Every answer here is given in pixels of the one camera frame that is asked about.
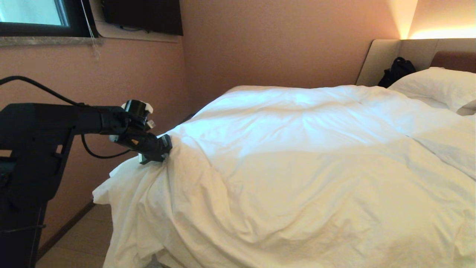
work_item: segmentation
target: wooden floor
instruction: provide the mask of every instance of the wooden floor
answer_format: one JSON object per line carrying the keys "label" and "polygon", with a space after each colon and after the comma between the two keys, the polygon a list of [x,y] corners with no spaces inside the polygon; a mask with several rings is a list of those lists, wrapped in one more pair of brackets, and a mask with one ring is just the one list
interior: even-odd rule
{"label": "wooden floor", "polygon": [[[36,268],[102,268],[112,236],[109,205],[95,205],[36,264]],[[153,261],[148,268],[160,268]]]}

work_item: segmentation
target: white pillow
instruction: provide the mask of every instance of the white pillow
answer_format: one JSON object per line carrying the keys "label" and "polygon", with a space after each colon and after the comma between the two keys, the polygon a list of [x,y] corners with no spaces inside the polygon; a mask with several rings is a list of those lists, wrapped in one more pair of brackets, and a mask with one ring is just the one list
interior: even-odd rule
{"label": "white pillow", "polygon": [[439,67],[411,73],[388,89],[407,96],[433,98],[446,103],[455,113],[461,107],[476,110],[476,73]]}

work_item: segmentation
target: warm light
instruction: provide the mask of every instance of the warm light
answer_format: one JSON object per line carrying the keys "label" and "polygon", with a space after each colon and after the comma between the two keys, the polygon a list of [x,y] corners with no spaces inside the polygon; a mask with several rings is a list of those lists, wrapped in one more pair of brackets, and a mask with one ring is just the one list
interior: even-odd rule
{"label": "warm light", "polygon": [[476,27],[431,29],[414,33],[410,39],[476,38]]}

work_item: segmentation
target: black bag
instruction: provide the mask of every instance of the black bag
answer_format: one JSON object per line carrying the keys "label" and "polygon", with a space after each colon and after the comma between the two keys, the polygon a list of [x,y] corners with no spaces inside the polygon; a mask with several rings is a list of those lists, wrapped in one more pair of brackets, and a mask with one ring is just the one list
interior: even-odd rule
{"label": "black bag", "polygon": [[398,57],[393,61],[390,69],[384,70],[384,77],[378,82],[378,86],[388,88],[398,79],[414,72],[416,72],[416,70],[411,61],[406,61],[404,58]]}

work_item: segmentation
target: television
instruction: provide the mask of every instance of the television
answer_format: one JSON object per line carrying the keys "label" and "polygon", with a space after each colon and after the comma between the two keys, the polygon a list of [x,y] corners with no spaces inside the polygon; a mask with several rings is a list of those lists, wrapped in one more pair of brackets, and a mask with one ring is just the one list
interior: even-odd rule
{"label": "television", "polygon": [[179,0],[102,0],[107,23],[183,35]]}

